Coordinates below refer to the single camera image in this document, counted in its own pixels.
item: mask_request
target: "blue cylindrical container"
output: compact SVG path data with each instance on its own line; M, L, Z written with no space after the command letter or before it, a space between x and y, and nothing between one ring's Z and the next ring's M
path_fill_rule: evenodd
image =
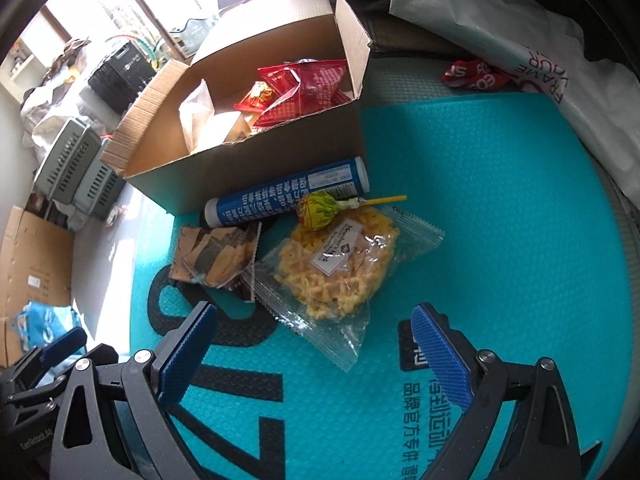
M204 208L204 216L212 228L238 225L293 211L301 197L320 190L339 200L368 193L369 178L362 159L357 156L233 195L212 198Z

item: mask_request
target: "brown cardboard box on floor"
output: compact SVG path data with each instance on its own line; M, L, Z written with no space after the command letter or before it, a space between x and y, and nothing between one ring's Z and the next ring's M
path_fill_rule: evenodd
M74 235L14 206L0 249L0 366L21 355L11 319L30 301L71 303Z
M323 164L364 155L357 99L370 39L344 0L252 0L222 16L191 66L170 61L113 134L102 160L169 213ZM204 79L216 113L233 110L257 69L303 58L347 59L352 102L189 154L178 107Z

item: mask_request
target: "red snack bag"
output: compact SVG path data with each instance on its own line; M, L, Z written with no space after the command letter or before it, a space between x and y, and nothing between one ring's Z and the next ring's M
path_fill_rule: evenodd
M478 58L473 61L456 61L440 79L453 88L497 90L506 85L510 78Z
M249 93L234 105L234 108L240 112L263 112L273 103L275 97L273 89L267 83L256 81Z
M336 93L346 69L345 59L289 63L258 69L260 76L280 96L255 121L254 127L274 126L341 104L346 96L342 93L336 96Z

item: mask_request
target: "metal bolt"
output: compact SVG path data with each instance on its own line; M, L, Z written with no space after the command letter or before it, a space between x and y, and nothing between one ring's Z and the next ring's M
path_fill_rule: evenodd
M483 363L493 363L495 361L495 354L491 350L479 351L478 357Z
M548 357L540 359L540 366L549 371L556 369L556 363L553 362L553 359L549 359Z
M146 363L151 359L151 352L149 350L139 350L133 358L137 363Z
M76 363L76 370L78 370L79 372L82 372L89 367L90 363L91 361L89 361L89 359L87 359L86 357L83 357Z

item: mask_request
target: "teal yoga mat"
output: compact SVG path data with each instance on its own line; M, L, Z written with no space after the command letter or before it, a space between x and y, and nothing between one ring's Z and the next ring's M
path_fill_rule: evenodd
M131 348L152 348L199 298L221 330L172 413L214 478L419 478L460 411L415 361L406 321L430 301L476 348L558 363L582 449L614 433L630 369L630 288L620 236L583 148L550 100L533 94L436 99L362 113L372 196L447 232L371 302L360 359L344 373L261 308L166 280L180 225L152 205L134 275ZM273 247L294 219L260 243ZM487 474L512 406L476 470Z

